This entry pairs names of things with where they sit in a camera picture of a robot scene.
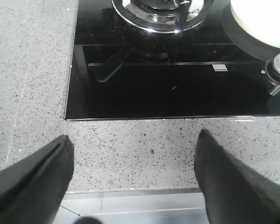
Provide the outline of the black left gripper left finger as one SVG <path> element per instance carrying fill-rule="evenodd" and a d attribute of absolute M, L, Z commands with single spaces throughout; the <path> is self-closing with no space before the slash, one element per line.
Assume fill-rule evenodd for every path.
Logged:
<path fill-rule="evenodd" d="M 50 224 L 74 172 L 74 145 L 61 135 L 0 171 L 0 224 Z"/>

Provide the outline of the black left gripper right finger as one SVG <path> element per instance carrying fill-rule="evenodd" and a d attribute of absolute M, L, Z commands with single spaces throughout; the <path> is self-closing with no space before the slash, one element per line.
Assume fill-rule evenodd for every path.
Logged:
<path fill-rule="evenodd" d="M 202 129 L 194 171 L 211 224 L 280 224 L 280 185 L 254 171 Z"/>

